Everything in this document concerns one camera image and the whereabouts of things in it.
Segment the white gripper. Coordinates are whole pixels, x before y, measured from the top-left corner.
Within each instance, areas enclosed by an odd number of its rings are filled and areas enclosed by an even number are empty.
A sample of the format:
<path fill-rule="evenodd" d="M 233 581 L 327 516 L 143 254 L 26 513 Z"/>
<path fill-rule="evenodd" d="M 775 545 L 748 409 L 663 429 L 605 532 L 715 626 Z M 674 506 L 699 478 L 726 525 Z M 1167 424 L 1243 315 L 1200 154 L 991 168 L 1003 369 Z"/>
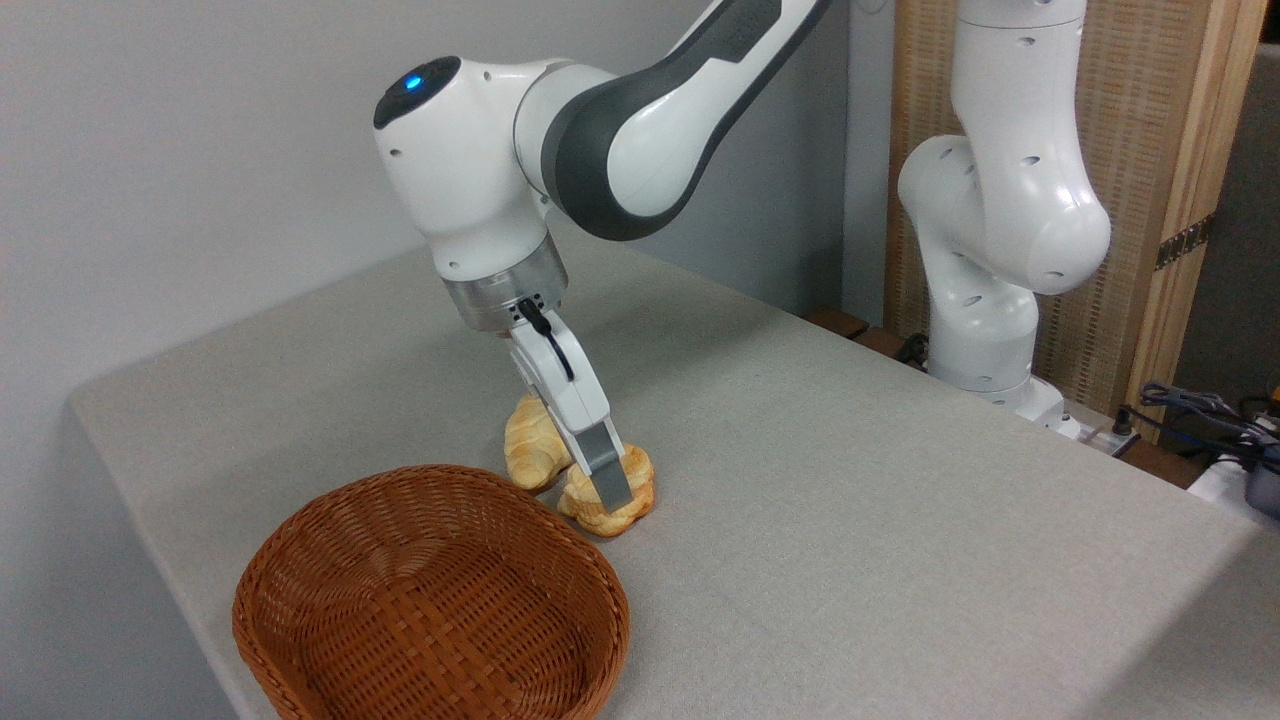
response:
<path fill-rule="evenodd" d="M 515 310 L 508 345 L 520 375 L 544 402 L 543 442 L 554 470 L 564 471 L 576 457 L 607 512 L 631 503 L 625 447 L 575 333 L 554 310 Z"/>

